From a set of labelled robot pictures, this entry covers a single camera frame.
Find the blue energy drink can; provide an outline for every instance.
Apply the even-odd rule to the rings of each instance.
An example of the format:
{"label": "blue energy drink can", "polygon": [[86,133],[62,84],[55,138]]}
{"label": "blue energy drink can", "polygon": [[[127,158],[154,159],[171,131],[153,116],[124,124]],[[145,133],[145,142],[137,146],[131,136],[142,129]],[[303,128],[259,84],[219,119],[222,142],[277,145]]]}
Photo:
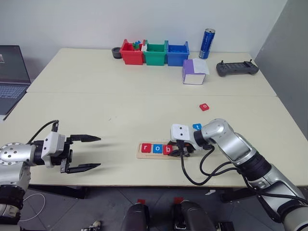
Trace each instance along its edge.
{"label": "blue energy drink can", "polygon": [[199,53],[200,59],[207,59],[210,54],[211,45],[214,39],[215,30],[214,29],[205,29],[203,40],[201,44],[201,50]]}

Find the white cable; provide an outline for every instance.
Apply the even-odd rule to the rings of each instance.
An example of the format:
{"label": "white cable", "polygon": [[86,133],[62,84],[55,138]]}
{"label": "white cable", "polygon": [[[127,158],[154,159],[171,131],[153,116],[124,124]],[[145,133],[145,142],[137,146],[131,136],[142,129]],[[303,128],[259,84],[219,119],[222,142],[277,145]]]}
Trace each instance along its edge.
{"label": "white cable", "polygon": [[28,198],[30,198],[31,196],[34,196],[34,195],[41,195],[41,196],[44,198],[43,207],[41,208],[41,210],[40,210],[34,217],[31,217],[31,218],[26,219],[26,220],[20,220],[20,221],[32,220],[32,219],[36,218],[36,217],[43,211],[43,209],[44,209],[44,207],[45,207],[45,203],[46,203],[46,198],[45,198],[45,196],[44,196],[43,194],[41,194],[41,193],[35,193],[35,194],[32,194],[32,195],[28,196],[26,199],[24,199],[24,202],[25,202]]}

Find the blue bin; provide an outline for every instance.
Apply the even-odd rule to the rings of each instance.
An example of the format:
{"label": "blue bin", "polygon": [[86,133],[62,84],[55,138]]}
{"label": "blue bin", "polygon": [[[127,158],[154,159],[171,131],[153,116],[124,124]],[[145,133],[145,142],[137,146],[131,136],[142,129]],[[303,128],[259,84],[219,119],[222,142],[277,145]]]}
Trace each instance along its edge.
{"label": "blue bin", "polygon": [[184,45],[169,45],[167,41],[167,63],[168,66],[183,66],[185,59],[188,59],[188,42]]}

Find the laptop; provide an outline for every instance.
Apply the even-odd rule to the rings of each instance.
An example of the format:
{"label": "laptop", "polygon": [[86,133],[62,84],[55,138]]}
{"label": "laptop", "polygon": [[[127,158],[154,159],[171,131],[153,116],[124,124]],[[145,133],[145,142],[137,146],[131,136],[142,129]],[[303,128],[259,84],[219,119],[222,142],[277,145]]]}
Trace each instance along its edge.
{"label": "laptop", "polygon": [[30,84],[19,46],[0,45],[0,115],[10,112]]}

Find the laptop screen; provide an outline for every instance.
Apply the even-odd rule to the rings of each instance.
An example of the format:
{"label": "laptop screen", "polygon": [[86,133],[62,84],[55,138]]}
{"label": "laptop screen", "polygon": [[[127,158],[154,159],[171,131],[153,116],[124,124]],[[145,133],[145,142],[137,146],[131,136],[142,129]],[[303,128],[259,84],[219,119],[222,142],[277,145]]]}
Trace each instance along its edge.
{"label": "laptop screen", "polygon": [[19,46],[0,46],[0,83],[31,83]]}

